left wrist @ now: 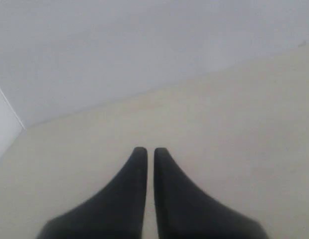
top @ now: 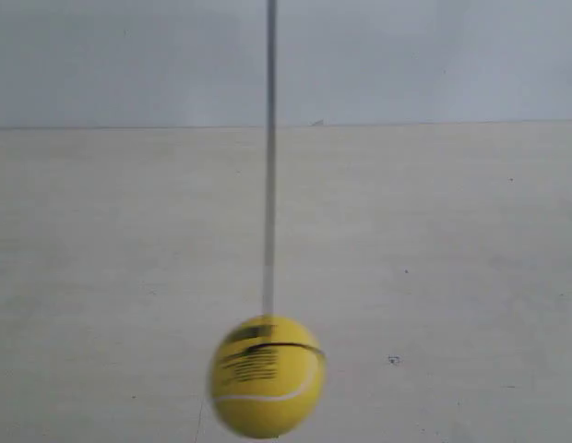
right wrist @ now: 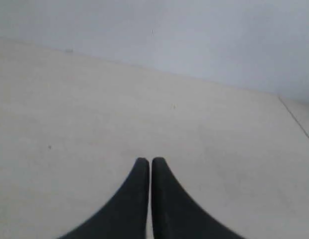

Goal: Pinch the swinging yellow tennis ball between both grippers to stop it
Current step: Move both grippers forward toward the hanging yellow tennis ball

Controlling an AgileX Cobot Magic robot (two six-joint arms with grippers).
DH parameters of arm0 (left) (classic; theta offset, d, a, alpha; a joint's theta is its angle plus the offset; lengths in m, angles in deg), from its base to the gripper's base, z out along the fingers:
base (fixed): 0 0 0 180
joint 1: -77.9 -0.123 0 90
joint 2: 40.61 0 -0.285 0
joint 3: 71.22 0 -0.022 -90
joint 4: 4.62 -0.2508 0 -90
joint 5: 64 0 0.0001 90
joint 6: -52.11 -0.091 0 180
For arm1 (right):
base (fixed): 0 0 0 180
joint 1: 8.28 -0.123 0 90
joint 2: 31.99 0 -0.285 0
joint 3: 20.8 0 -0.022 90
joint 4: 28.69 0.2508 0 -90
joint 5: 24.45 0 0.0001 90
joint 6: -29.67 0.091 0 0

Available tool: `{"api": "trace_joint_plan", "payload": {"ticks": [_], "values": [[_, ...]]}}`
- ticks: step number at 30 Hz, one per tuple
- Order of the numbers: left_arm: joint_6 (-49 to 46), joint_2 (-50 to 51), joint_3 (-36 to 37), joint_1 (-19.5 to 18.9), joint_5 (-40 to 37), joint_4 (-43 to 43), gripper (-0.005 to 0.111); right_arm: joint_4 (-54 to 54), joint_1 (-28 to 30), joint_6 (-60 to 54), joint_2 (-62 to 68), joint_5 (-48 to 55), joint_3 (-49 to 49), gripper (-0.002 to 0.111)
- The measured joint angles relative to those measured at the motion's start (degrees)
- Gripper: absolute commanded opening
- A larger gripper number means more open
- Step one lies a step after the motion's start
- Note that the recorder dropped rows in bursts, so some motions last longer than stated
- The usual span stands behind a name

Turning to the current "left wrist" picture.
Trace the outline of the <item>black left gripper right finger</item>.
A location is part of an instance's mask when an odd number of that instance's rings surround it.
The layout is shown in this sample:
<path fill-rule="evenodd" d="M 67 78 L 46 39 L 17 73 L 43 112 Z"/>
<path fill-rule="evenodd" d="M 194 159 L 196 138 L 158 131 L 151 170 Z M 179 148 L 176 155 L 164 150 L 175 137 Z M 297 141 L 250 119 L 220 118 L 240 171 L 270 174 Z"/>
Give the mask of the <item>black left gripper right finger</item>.
<path fill-rule="evenodd" d="M 154 202 L 161 239 L 268 238 L 257 221 L 197 187 L 166 148 L 154 151 Z"/>

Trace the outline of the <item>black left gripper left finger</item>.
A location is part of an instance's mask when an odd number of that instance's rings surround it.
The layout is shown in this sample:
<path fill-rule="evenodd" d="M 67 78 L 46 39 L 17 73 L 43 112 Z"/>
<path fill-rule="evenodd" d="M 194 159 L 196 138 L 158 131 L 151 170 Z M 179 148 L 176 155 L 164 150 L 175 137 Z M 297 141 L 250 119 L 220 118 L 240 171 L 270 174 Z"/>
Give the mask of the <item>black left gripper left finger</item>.
<path fill-rule="evenodd" d="M 39 239 L 140 239 L 148 153 L 136 147 L 118 174 L 86 202 L 48 221 Z"/>

